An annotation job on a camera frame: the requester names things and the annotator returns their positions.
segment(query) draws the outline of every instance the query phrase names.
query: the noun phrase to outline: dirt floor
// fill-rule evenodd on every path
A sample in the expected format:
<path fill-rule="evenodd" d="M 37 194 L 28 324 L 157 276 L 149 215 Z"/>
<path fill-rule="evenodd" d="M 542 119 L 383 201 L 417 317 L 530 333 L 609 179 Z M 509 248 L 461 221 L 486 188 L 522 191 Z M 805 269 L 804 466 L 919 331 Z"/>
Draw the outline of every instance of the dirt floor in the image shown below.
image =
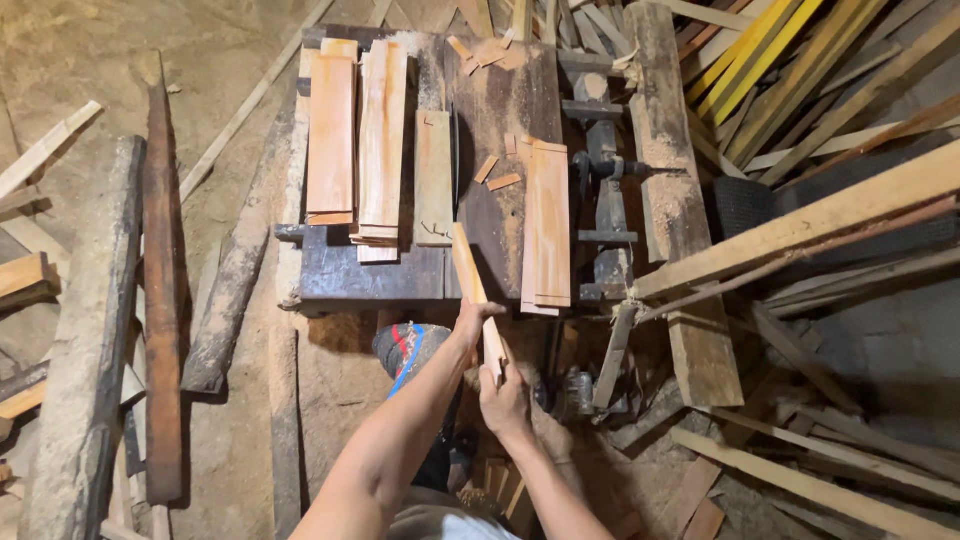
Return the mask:
<path fill-rule="evenodd" d="M 452 4 L 395 0 L 411 20 L 435 29 Z M 68 250 L 73 216 L 84 205 L 90 171 L 120 135 L 146 135 L 147 97 L 137 75 L 139 56 L 162 53 L 170 95 L 181 176 L 220 132 L 240 103 L 298 30 L 309 0 L 5 0 L 0 4 L 0 94 L 6 102 L 20 152 L 57 121 L 88 100 L 105 111 L 58 152 L 35 181 L 50 203 L 36 221 Z M 363 24 L 372 0 L 336 0 L 324 22 Z M 503 26 L 506 13 L 495 9 Z M 388 23 L 396 20 L 388 14 Z M 453 31 L 466 28 L 457 14 Z M 211 244 L 228 233 L 249 188 L 264 138 L 293 80 L 288 67 L 237 137 L 217 159 L 210 177 L 184 206 L 190 283 L 197 286 Z M 11 148 L 0 155 L 6 166 Z M 0 262 L 25 252 L 0 232 Z M 272 243 L 267 261 L 276 260 Z M 189 497 L 174 505 L 174 537 L 266 538 L 273 529 L 270 415 L 265 357 L 275 313 L 274 266 L 266 263 L 253 293 L 228 377 L 228 396 L 193 403 L 187 455 Z M 53 338 L 57 307 L 38 305 L 0 321 L 0 333 L 31 338 L 22 349 L 0 344 L 0 376 L 40 360 Z M 435 314 L 438 318 L 449 314 Z M 376 408 L 391 385 L 371 355 L 374 313 L 299 320 L 300 406 L 309 493 L 315 496 L 337 454 L 356 426 Z M 521 358 L 537 358 L 543 328 L 505 325 Z M 598 354 L 584 349 L 582 356 Z M 474 407 L 475 395 L 465 397 Z M 630 459 L 613 451 L 593 430 L 567 430 L 536 414 L 544 444 L 574 488 L 600 519 L 616 523 L 631 511 L 647 521 L 665 505 L 694 456 L 663 438 Z M 709 421 L 698 415 L 684 425 L 701 433 Z M 21 470 L 15 471 L 26 476 Z M 0 498 L 0 537 L 13 538 L 18 510 Z"/>

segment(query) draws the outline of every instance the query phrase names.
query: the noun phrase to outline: stack of wooden boards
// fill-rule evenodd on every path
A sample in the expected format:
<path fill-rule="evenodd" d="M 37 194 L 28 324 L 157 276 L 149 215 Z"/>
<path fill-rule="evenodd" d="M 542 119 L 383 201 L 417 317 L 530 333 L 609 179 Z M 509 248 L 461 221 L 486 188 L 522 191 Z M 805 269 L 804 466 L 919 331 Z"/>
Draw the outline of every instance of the stack of wooden boards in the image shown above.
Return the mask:
<path fill-rule="evenodd" d="M 359 107 L 358 50 L 356 41 L 326 38 L 321 50 L 307 57 L 306 222 L 349 225 L 361 262 L 396 260 L 407 50 L 402 43 L 373 42 L 361 61 Z"/>

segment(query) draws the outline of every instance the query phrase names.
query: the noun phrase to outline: yellow wooden plank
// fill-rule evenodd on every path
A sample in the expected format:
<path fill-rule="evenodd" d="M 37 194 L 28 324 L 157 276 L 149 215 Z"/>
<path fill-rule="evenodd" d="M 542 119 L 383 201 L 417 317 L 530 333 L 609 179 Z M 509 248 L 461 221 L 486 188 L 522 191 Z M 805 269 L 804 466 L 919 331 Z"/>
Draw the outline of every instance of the yellow wooden plank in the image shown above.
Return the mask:
<path fill-rule="evenodd" d="M 701 116 L 712 115 L 712 120 L 715 124 L 719 124 L 730 117 L 733 109 L 745 97 L 756 83 L 760 80 L 760 77 L 763 76 L 767 70 L 770 69 L 770 66 L 773 65 L 777 58 L 783 53 L 783 50 L 786 49 L 787 45 L 790 44 L 797 34 L 806 26 L 806 23 L 810 20 L 810 17 L 822 6 L 824 0 L 804 0 L 803 4 L 794 12 L 793 16 L 790 17 L 790 21 L 786 23 L 786 26 L 777 33 L 777 37 L 774 38 L 773 42 L 770 43 L 770 46 L 763 53 L 760 59 L 754 64 L 747 76 L 740 81 L 740 84 L 730 92 L 730 95 L 726 100 L 716 100 L 716 102 L 709 108 L 706 113 L 701 113 L 701 110 L 698 110 L 698 113 Z M 709 102 L 711 97 L 708 96 L 704 101 L 704 104 Z"/>
<path fill-rule="evenodd" d="M 718 104 L 722 105 L 738 89 L 739 85 L 752 73 L 758 61 L 764 60 L 768 53 L 772 53 L 770 45 L 778 40 L 781 29 L 790 20 L 791 15 L 801 5 L 802 0 L 777 0 L 763 16 L 753 25 L 741 41 L 743 45 L 736 60 L 717 81 L 713 90 L 704 98 L 704 102 L 697 108 L 697 115 L 709 119 L 708 113 Z M 779 54 L 769 59 L 770 63 Z"/>

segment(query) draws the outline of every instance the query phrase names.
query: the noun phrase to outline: wooden workbench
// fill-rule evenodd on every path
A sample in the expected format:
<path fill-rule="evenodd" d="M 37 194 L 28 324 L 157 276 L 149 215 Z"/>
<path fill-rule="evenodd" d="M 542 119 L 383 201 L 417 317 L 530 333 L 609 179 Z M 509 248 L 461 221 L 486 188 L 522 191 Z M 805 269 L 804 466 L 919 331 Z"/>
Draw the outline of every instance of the wooden workbench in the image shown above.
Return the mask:
<path fill-rule="evenodd" d="M 450 250 L 420 248 L 412 242 L 416 226 L 413 120 L 417 109 L 446 110 L 456 120 L 451 129 L 458 141 L 453 154 L 455 221 L 464 224 L 490 298 L 519 300 L 525 183 L 491 192 L 474 182 L 473 176 L 490 155 L 500 157 L 490 178 L 513 172 L 526 176 L 519 160 L 504 159 L 504 134 L 529 134 L 547 142 L 562 142 L 555 49 L 514 42 L 505 60 L 468 76 L 445 36 L 322 25 L 303 31 L 303 46 L 320 48 L 324 37 L 353 39 L 364 50 L 370 49 L 374 39 L 395 40 L 406 44 L 410 53 L 399 261 L 360 264 L 356 247 L 349 242 L 347 226 L 307 227 L 300 270 L 300 311 L 310 315 L 390 305 L 411 307 L 460 298 Z M 469 37 L 461 37 L 461 41 L 473 51 L 497 42 Z"/>

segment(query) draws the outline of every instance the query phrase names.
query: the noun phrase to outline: wooden post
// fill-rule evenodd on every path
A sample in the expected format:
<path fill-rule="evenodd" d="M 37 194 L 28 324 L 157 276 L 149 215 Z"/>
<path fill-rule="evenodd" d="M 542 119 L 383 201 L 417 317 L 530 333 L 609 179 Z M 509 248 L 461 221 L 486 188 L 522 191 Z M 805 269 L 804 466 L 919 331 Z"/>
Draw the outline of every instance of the wooden post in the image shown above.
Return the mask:
<path fill-rule="evenodd" d="M 143 139 L 121 138 L 112 168 L 99 175 L 77 223 L 71 286 L 62 298 L 33 485 L 19 536 L 95 538 L 107 494 L 120 405 L 121 363 L 133 313 Z"/>

